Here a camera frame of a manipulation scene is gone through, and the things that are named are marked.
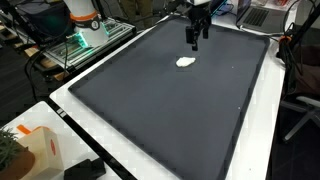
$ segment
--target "black mat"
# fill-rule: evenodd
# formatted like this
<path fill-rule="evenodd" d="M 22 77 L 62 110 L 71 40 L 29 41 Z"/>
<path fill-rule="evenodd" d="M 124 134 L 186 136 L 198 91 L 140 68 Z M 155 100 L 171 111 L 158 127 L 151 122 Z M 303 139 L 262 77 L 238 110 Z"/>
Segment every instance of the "black mat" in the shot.
<path fill-rule="evenodd" d="M 269 40 L 212 26 L 194 52 L 186 25 L 158 26 L 70 90 L 178 177 L 223 179 Z"/>

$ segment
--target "white robot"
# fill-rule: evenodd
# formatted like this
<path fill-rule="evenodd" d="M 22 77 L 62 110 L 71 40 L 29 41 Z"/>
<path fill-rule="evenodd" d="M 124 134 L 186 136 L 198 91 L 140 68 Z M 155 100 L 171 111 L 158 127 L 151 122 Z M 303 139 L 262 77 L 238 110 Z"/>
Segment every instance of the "white robot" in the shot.
<path fill-rule="evenodd" d="M 174 0 L 179 1 L 181 3 L 188 3 L 191 5 L 192 9 L 198 9 L 195 14 L 201 10 L 204 6 L 207 5 L 211 0 Z M 102 44 L 105 44 L 109 39 L 109 33 L 104 27 L 104 24 L 100 21 L 98 17 L 98 13 L 94 8 L 91 0 L 64 0 L 66 5 L 68 6 L 71 14 L 71 19 L 75 22 L 76 28 L 75 32 L 79 36 L 80 44 L 82 47 L 97 47 Z M 201 22 L 203 19 L 203 13 L 200 16 L 192 16 L 189 17 L 192 21 L 192 24 Z M 187 32 L 187 42 L 190 44 L 196 45 L 197 37 L 199 36 L 199 28 L 201 31 L 201 27 L 196 24 L 192 25 L 189 32 Z"/>

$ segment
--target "chair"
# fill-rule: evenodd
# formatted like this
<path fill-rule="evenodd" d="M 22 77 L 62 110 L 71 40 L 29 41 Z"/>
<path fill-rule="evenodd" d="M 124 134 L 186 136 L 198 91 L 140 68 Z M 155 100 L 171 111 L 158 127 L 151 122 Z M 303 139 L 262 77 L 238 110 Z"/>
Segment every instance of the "chair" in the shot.
<path fill-rule="evenodd" d="M 296 112 L 305 113 L 302 119 L 283 137 L 288 142 L 308 121 L 313 121 L 320 127 L 320 99 L 308 96 L 298 96 L 296 100 L 303 102 L 306 106 L 282 101 L 280 106 Z"/>

